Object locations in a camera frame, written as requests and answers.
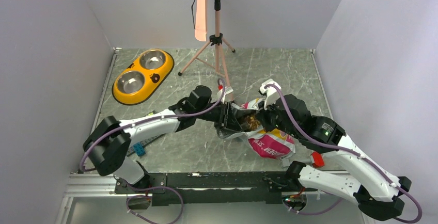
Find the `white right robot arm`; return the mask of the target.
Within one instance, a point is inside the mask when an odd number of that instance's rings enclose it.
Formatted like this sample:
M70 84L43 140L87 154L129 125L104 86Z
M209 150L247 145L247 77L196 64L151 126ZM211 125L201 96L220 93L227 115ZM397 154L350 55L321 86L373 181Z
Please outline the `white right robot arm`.
M290 190L319 189L355 203L373 219L400 220L405 206L400 196L408 195L411 180L377 165L334 120L312 115L304 101L291 94L270 104L263 100L258 104L256 118L266 131L277 129L291 135L323 158L333 159L351 175L350 179L342 178L293 161L285 174Z

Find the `pet food bag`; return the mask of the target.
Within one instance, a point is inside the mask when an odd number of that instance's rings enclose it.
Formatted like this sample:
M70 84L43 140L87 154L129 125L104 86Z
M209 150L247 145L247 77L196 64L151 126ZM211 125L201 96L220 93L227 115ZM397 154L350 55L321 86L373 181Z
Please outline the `pet food bag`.
M232 106L236 109L236 114L243 113L244 117L255 114L258 105L263 104L263 102L264 99L256 98L242 105L232 103ZM242 141L263 158L286 159L295 153L294 139L277 129L266 132L261 126L259 129L250 132L217 130L217 135L224 140L237 139Z

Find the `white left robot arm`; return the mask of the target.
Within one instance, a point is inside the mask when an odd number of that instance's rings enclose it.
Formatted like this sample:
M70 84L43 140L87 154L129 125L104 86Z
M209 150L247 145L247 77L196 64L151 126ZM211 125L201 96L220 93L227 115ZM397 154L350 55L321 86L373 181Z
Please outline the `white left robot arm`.
M193 126L197 119L218 122L221 106L231 87L218 86L218 100L211 101L212 92L207 86L197 86L188 97L153 115L131 120L104 118L83 144L84 162L90 159L94 170L101 176L113 174L125 180L135 193L144 192L150 185L150 176L143 165L127 157L131 145L156 136L176 133Z

